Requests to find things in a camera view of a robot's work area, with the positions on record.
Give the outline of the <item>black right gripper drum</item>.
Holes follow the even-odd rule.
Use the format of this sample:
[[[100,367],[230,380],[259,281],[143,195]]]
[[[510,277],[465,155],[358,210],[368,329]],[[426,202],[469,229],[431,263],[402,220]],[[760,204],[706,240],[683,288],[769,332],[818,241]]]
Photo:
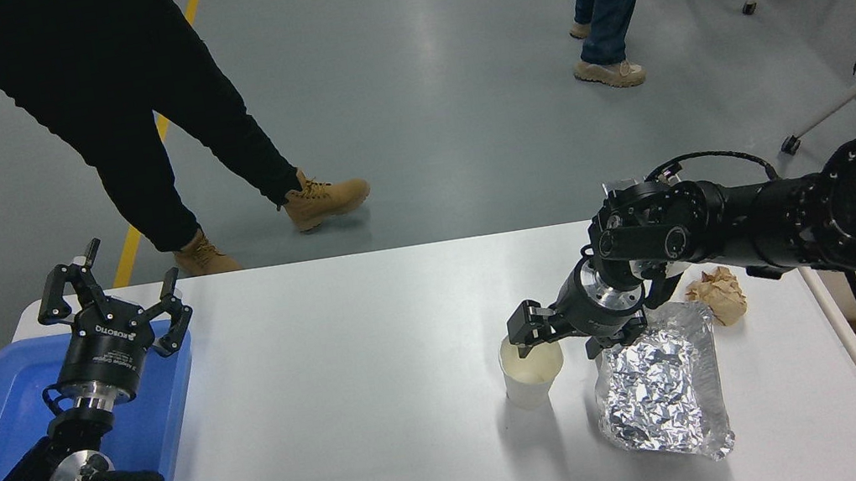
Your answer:
[[[563,283],[551,305],[561,322],[587,337],[611,337],[641,308],[642,286],[621,288],[599,278]]]

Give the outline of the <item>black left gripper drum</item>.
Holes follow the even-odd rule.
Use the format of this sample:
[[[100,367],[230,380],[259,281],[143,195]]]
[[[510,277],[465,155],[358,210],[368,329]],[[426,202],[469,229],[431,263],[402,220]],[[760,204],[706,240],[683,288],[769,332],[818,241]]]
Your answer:
[[[108,298],[109,315],[89,306],[76,313],[58,391],[61,400],[103,398],[111,404],[136,399],[144,358],[155,337],[139,322],[143,307]]]

